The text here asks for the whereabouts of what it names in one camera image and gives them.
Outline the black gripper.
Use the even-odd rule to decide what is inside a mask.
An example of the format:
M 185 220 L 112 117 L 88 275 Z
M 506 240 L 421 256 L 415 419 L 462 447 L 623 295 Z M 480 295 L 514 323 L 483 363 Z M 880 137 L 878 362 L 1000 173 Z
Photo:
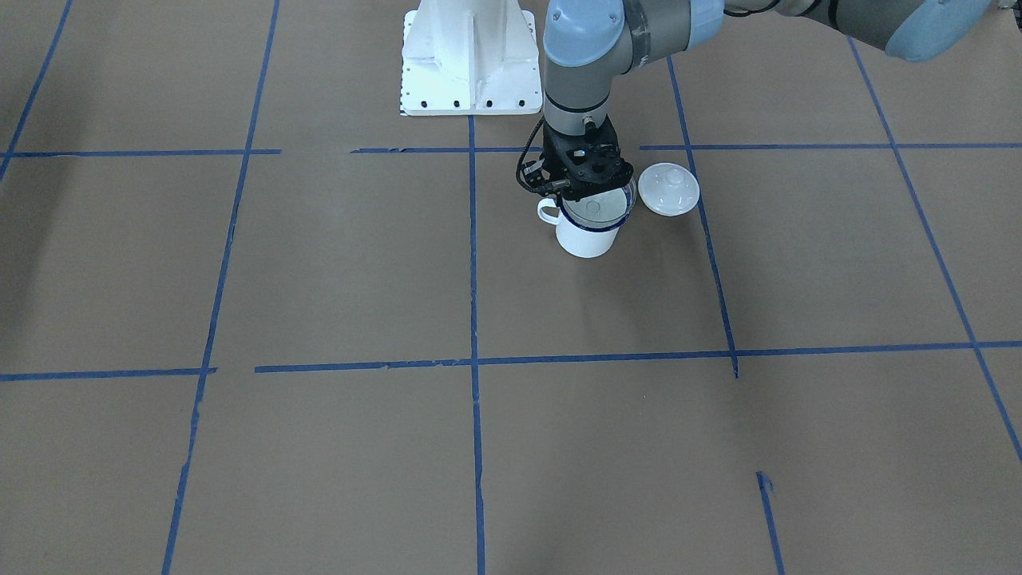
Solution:
M 517 183 L 539 196 L 583 200 L 624 187 L 635 170 L 621 156 L 616 128 L 588 121 L 584 134 L 567 135 L 537 121 L 517 161 Z

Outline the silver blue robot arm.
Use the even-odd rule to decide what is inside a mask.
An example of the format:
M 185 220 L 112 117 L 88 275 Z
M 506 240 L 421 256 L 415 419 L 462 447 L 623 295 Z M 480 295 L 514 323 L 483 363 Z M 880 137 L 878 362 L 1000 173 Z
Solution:
M 516 182 L 538 196 L 583 200 L 624 187 L 634 167 L 609 116 L 616 77 L 711 40 L 727 18 L 777 12 L 808 18 L 918 62 L 948 51 L 979 22 L 986 1 L 551 1 L 543 33 L 543 116 L 535 161 Z

